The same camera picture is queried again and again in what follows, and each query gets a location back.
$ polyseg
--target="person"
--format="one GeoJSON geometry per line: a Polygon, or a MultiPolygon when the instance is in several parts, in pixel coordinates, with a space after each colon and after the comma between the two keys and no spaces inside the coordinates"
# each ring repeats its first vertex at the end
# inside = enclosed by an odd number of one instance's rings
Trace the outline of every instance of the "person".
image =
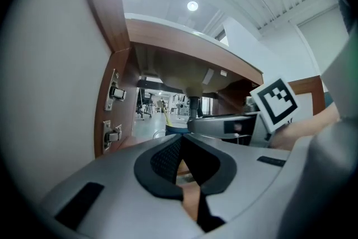
{"type": "Polygon", "coordinates": [[[299,138],[318,134],[323,128],[339,119],[336,104],[331,103],[329,107],[310,119],[282,126],[276,131],[270,147],[290,151],[299,138]]]}

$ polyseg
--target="metal hinge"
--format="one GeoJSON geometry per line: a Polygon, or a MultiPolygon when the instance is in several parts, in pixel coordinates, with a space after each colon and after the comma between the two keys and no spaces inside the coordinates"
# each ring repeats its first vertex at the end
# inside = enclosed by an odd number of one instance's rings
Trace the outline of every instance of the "metal hinge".
{"type": "Polygon", "coordinates": [[[113,69],[110,87],[108,88],[107,99],[105,103],[105,111],[111,111],[114,100],[124,101],[127,92],[119,89],[118,85],[119,73],[113,69]]]}
{"type": "Polygon", "coordinates": [[[122,138],[122,125],[111,128],[111,121],[106,120],[103,122],[103,151],[111,147],[112,142],[117,142],[122,138]]]}

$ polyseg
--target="floor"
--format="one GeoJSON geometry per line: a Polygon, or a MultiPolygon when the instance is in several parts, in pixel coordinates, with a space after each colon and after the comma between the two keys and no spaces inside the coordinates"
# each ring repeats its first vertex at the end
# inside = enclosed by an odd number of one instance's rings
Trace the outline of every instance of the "floor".
{"type": "MultiPolygon", "coordinates": [[[[177,123],[184,124],[188,120],[188,116],[175,114],[169,114],[168,116],[174,126],[177,123]]],[[[165,128],[166,117],[164,114],[154,113],[152,114],[152,118],[149,118],[149,115],[144,115],[144,120],[135,120],[133,125],[132,136],[136,139],[135,144],[153,139],[155,132],[165,130],[165,128]]],[[[159,133],[156,137],[164,137],[164,132],[159,133]]],[[[177,174],[176,184],[183,188],[183,208],[194,221],[197,221],[200,187],[192,178],[184,161],[180,163],[177,174]]]]}

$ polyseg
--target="recessed light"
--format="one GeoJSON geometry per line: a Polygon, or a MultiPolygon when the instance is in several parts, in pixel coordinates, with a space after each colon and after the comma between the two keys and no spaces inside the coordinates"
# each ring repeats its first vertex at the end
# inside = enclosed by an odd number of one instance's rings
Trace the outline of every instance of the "recessed light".
{"type": "Polygon", "coordinates": [[[195,11],[199,7],[199,5],[195,1],[190,1],[187,7],[190,11],[195,11]]]}

